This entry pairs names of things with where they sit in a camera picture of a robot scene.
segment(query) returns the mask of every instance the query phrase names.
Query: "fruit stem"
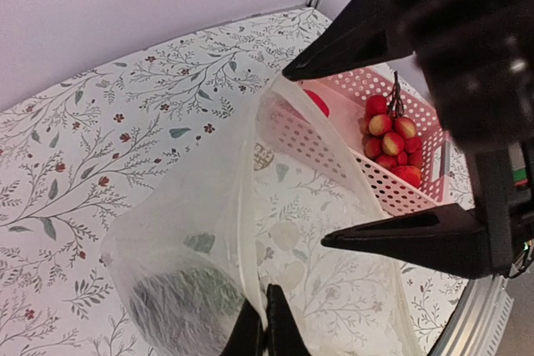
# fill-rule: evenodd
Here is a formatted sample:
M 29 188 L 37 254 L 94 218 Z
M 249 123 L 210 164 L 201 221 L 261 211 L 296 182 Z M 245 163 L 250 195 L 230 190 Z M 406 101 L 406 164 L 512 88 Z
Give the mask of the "fruit stem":
M 404 114 L 404 103 L 401 99 L 401 85 L 399 84 L 399 73 L 397 71 L 393 72 L 395 77 L 395 82 L 393 83 L 393 88 L 391 93 L 388 95 L 388 98 L 391 97 L 389 106 L 387 107 L 388 114 L 391 118 L 402 117 Z

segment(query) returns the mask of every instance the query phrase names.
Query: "floral tablecloth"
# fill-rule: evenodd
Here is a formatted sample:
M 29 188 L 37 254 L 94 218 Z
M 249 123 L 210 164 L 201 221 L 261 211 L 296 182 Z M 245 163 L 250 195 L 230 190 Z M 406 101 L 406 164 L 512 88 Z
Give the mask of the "floral tablecloth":
M 199 31 L 0 114 L 1 355 L 155 354 L 114 292 L 100 240 L 328 23 L 303 8 Z M 451 194 L 469 206 L 457 151 L 451 165 Z M 412 265 L 401 272 L 429 349 L 466 282 Z

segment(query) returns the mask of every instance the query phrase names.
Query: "perforated basket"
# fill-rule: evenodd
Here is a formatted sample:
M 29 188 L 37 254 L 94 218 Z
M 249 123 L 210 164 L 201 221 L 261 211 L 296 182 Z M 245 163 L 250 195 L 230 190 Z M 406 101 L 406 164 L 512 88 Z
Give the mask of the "perforated basket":
M 392 81 L 371 68 L 305 81 L 300 86 L 317 93 L 330 109 L 329 120 L 349 145 L 366 175 L 382 208 L 401 215 L 431 208 L 447 202 L 451 143 L 438 122 L 436 110 L 426 102 L 401 90 L 405 115 L 416 123 L 423 142 L 422 185 L 420 189 L 396 177 L 390 171 L 369 160 L 363 152 L 358 118 L 365 113 L 365 100 L 372 95 L 387 96 Z M 333 164 L 330 151 L 319 147 L 321 139 L 307 127 L 307 122 L 294 111 L 278 108 L 271 113 L 272 129 L 277 143 L 285 152 L 342 183 L 345 179 L 339 166 Z

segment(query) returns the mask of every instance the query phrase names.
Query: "fruit cluster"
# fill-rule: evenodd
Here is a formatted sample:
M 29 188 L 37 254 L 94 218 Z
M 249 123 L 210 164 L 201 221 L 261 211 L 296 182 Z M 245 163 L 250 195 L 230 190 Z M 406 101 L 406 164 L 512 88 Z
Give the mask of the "fruit cluster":
M 365 134 L 365 155 L 383 168 L 416 188 L 421 186 L 423 151 L 416 124 L 408 117 L 392 118 L 387 100 L 371 96 L 365 104 L 365 116 L 360 119 Z

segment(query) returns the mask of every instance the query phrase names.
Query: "transparent plastic bag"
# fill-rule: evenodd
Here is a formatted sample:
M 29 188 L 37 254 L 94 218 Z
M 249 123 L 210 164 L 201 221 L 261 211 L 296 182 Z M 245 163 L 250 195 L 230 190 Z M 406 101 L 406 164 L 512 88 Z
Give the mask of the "transparent plastic bag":
M 340 135 L 282 77 L 247 106 L 103 241 L 144 338 L 160 356 L 219 356 L 245 298 L 267 324 L 277 283 L 313 355 L 422 354 L 396 262 L 320 246 L 383 218 Z

